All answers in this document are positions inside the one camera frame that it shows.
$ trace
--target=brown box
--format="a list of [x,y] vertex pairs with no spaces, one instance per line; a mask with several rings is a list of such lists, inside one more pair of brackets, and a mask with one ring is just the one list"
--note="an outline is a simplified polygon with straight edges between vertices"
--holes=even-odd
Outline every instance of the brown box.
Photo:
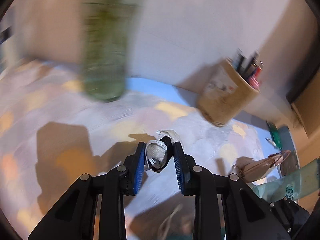
[[258,94],[226,59],[212,76],[198,100],[198,108],[204,117],[216,126],[225,125]]

